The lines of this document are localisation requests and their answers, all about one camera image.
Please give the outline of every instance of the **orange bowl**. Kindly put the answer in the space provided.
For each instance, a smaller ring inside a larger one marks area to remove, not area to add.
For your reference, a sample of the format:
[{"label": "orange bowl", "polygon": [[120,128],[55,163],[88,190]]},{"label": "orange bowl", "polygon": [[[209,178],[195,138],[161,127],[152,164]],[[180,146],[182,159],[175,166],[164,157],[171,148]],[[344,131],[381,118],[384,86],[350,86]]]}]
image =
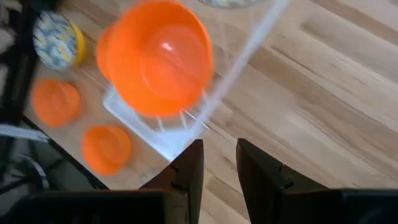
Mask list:
[{"label": "orange bowl", "polygon": [[83,157],[93,170],[102,175],[113,175],[129,161],[131,141],[121,128],[95,126],[86,132],[82,150]]},{"label": "orange bowl", "polygon": [[112,27],[106,29],[105,32],[102,34],[100,40],[98,41],[97,47],[96,47],[97,65],[98,65],[101,73],[109,81],[111,80],[111,77],[109,76],[109,72],[108,72],[108,64],[106,63],[106,61],[107,61],[106,55],[107,55],[108,43],[109,43],[109,38],[111,37],[111,33],[112,33]]},{"label": "orange bowl", "polygon": [[70,83],[47,78],[35,84],[32,107],[47,126],[61,128],[80,116],[81,99],[77,89]]},{"label": "orange bowl", "polygon": [[106,58],[122,99],[146,116],[172,116],[199,100],[213,74],[210,38],[181,4],[144,2],[114,25]]}]

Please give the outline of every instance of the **wooden table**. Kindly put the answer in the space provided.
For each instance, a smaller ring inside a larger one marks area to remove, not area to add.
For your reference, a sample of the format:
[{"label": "wooden table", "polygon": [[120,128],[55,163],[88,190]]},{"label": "wooden table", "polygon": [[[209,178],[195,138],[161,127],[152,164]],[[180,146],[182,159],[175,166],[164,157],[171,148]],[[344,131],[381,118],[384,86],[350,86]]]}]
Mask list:
[{"label": "wooden table", "polygon": [[[83,133],[93,125],[119,124],[102,105],[108,81],[96,66],[95,44],[130,3],[64,1],[60,13],[83,31],[88,58],[64,73],[40,65],[37,78],[74,83],[83,98],[83,115],[65,128],[50,129],[29,105],[25,112],[84,166]],[[189,3],[220,58],[226,49],[216,35],[217,13],[196,0]],[[266,8],[267,2],[245,10],[256,18]],[[221,18],[234,37],[231,54],[250,30],[245,14],[233,11]],[[236,172],[239,137],[329,187],[398,187],[396,21],[397,0],[294,0],[208,122],[202,223],[249,223]],[[216,72],[222,75],[225,64],[218,61]],[[113,177],[96,175],[111,189],[138,188],[167,165],[137,136],[131,137],[129,165]]]}]

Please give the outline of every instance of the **clear plastic stand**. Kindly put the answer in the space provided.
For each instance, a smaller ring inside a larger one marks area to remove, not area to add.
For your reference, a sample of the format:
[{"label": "clear plastic stand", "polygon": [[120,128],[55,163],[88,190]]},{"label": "clear plastic stand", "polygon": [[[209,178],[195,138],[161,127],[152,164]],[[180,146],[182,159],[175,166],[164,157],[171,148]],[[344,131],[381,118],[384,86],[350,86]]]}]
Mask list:
[{"label": "clear plastic stand", "polygon": [[[186,111],[180,112],[179,118],[176,118],[181,120],[180,127],[165,127],[163,121],[157,118],[158,129],[152,128],[123,101],[113,86],[109,87],[104,99],[105,108],[162,156],[169,161],[174,160],[192,140],[198,138],[203,132],[205,129],[204,123],[214,112],[222,97],[224,97],[232,87],[251,55],[261,45],[275,21],[288,6],[289,2],[290,0],[273,0],[269,10],[264,12],[260,21],[252,22],[256,23],[257,26],[253,27],[252,34],[248,36],[246,43],[241,47],[236,59],[232,62],[229,61],[228,35],[225,32],[224,24],[219,23],[218,30],[220,31],[220,39],[223,42],[222,47],[225,50],[223,58],[225,60],[225,65],[227,65],[226,74],[222,76],[223,78],[215,85],[211,93],[203,93],[201,108],[198,110],[198,113],[195,113],[196,115],[194,117]],[[195,12],[191,4],[189,4],[188,8]],[[252,16],[253,15],[248,15],[249,20],[254,19]],[[185,120],[185,114],[193,118],[194,122],[188,124]]]}]

